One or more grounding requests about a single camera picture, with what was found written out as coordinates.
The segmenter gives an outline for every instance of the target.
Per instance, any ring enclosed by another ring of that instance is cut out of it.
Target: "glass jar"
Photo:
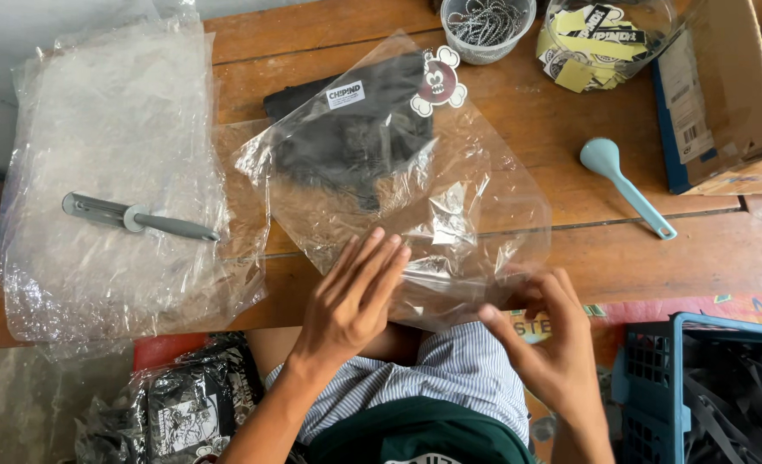
[[[657,57],[676,27],[672,0],[551,0],[536,56],[566,89],[610,90]]]

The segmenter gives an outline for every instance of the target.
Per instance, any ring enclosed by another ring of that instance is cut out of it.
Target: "blue striped fabric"
[[[282,367],[276,367],[266,377],[266,388],[272,386]],[[432,335],[421,344],[417,363],[412,367],[353,357],[318,395],[301,425],[298,441],[309,445],[339,420],[417,395],[452,401],[495,418],[528,444],[524,385],[510,366],[504,348],[481,322],[455,325]]]

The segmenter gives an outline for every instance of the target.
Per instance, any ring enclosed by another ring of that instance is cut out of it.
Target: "green shirt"
[[[321,432],[310,464],[534,464],[518,435],[464,406],[413,396],[366,409]]]

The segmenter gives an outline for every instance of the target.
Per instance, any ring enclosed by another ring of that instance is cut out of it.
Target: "light blue spoon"
[[[619,147],[610,139],[598,138],[585,143],[582,149],[582,164],[594,173],[601,174],[619,189],[631,206],[653,227],[664,240],[674,238],[676,230],[656,211],[653,205],[630,183],[619,169]]]

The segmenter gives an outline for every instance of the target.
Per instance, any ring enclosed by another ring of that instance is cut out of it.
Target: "skull and crossbones sticker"
[[[418,93],[410,100],[410,107],[419,116],[428,117],[432,108],[449,103],[458,108],[467,98],[467,87],[458,81],[455,69],[461,63],[461,57],[448,46],[438,48],[436,56],[430,51],[425,53],[424,81]]]

